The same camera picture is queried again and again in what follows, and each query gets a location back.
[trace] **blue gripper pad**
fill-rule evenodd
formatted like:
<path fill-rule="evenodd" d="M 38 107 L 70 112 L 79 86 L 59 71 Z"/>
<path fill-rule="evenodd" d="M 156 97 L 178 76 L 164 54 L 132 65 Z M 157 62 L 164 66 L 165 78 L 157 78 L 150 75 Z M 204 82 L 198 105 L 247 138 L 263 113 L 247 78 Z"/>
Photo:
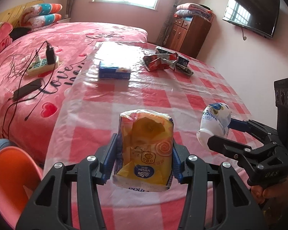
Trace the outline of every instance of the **blue gripper pad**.
<path fill-rule="evenodd" d="M 103 150 L 103 157 L 99 163 L 99 171 L 102 176 L 101 179 L 104 183 L 110 179 L 114 162 L 116 159 L 116 147 L 117 147 L 117 134 L 113 134 L 109 144 Z"/>
<path fill-rule="evenodd" d="M 172 171 L 174 174 L 174 177 L 178 180 L 179 183 L 182 181 L 182 165 L 181 161 L 178 157 L 177 151 L 174 148 L 173 144 L 173 151 L 172 151 Z"/>
<path fill-rule="evenodd" d="M 179 145 L 173 140 L 172 171 L 180 184 L 186 184 L 193 176 L 192 168 L 188 167 L 186 160 L 190 155 L 186 146 Z"/>
<path fill-rule="evenodd" d="M 250 128 L 247 124 L 247 122 L 244 121 L 240 121 L 237 119 L 232 118 L 228 128 L 233 129 L 233 130 L 237 130 L 237 131 L 241 131 L 241 132 L 249 132 Z"/>

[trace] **window frame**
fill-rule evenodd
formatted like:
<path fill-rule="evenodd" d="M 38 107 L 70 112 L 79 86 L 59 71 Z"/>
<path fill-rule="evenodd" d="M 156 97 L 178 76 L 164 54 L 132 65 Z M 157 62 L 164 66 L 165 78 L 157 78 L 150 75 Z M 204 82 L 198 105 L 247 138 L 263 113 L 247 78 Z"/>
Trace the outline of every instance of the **window frame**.
<path fill-rule="evenodd" d="M 126 4 L 126 5 L 132 5 L 132 6 L 137 6 L 137 7 L 148 8 L 148 9 L 157 11 L 157 7 L 159 5 L 160 0 L 156 0 L 156 3 L 155 3 L 154 7 L 149 7 L 149 6 L 136 4 L 136 3 L 130 3 L 130 2 L 123 2 L 123 1 L 92 0 L 92 2 L 120 3 L 120 4 Z"/>

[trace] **cabinet drawer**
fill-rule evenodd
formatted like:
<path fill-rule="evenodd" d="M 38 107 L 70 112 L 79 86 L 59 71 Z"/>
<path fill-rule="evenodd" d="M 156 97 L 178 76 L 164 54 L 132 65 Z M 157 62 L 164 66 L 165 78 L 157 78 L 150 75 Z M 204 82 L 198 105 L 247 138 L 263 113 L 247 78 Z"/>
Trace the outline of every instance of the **cabinet drawer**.
<path fill-rule="evenodd" d="M 175 19 L 174 19 L 174 24 L 176 24 L 176 25 L 178 25 L 178 26 L 182 26 L 182 24 L 183 24 L 183 19 L 175 18 Z"/>
<path fill-rule="evenodd" d="M 189 26 L 190 26 L 190 24 L 191 24 L 190 21 L 184 20 L 184 21 L 182 22 L 182 27 L 185 28 L 185 29 L 188 29 Z"/>

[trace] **power strip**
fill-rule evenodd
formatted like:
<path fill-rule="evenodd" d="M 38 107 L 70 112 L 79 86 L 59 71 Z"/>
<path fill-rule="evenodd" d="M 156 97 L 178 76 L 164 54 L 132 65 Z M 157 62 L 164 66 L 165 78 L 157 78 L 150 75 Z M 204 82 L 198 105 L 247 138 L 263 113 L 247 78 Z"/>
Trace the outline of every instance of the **power strip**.
<path fill-rule="evenodd" d="M 54 69 L 57 69 L 59 67 L 60 62 L 59 62 L 58 56 L 55 56 L 55 64 L 48 65 L 47 58 L 42 59 L 39 62 L 34 62 L 29 66 L 27 70 L 28 76 L 32 77 L 32 76 L 39 75 L 40 73 L 52 71 L 53 65 L 55 65 Z"/>

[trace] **red snack packet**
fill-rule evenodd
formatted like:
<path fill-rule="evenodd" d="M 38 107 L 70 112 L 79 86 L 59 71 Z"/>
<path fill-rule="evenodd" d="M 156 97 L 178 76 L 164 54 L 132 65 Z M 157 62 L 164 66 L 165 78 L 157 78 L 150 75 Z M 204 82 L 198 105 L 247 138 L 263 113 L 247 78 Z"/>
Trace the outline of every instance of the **red snack packet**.
<path fill-rule="evenodd" d="M 146 55 L 143 60 L 148 71 L 174 69 L 178 61 L 178 54 L 160 53 Z"/>

